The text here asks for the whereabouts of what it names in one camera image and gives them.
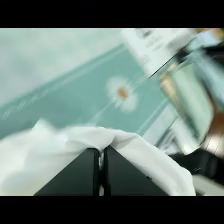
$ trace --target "daisy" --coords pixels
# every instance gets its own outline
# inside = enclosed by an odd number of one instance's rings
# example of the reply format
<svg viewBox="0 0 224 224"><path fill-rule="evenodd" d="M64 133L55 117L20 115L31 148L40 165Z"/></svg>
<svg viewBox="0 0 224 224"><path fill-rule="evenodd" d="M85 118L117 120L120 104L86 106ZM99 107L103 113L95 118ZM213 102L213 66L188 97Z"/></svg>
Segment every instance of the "daisy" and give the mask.
<svg viewBox="0 0 224 224"><path fill-rule="evenodd" d="M137 108L138 96L126 78L112 77L108 80L106 88L111 102L122 112L130 113Z"/></svg>

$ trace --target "white cloth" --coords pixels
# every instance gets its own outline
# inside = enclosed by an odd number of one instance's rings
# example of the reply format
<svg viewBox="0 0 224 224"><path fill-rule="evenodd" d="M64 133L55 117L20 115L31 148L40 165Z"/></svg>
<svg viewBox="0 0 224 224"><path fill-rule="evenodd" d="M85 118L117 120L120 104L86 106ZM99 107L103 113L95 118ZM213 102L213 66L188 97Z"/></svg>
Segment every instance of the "white cloth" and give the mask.
<svg viewBox="0 0 224 224"><path fill-rule="evenodd" d="M0 141L0 195L34 195L86 148L111 145L169 195L195 195L191 174L134 133L103 127L56 130L44 121Z"/></svg>

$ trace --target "white fabric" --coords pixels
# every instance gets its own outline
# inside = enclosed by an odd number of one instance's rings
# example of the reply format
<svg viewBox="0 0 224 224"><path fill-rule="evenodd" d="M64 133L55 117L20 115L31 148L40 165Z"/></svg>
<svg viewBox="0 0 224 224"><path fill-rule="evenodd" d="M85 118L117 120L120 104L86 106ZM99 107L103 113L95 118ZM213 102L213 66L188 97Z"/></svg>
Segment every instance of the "white fabric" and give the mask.
<svg viewBox="0 0 224 224"><path fill-rule="evenodd" d="M169 195L195 195L191 174L134 133L103 127L36 126L0 141L0 195L34 195L86 148L111 145Z"/></svg>

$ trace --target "white flower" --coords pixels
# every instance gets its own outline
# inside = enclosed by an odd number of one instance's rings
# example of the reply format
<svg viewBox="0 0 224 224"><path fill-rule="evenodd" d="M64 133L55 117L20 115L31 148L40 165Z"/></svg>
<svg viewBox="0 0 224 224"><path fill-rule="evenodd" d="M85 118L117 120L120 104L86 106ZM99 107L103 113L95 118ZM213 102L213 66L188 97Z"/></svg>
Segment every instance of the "white flower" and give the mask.
<svg viewBox="0 0 224 224"><path fill-rule="evenodd" d="M134 93L128 80L124 77L115 76L107 82L108 96L116 108L130 113L137 108L138 96Z"/></svg>

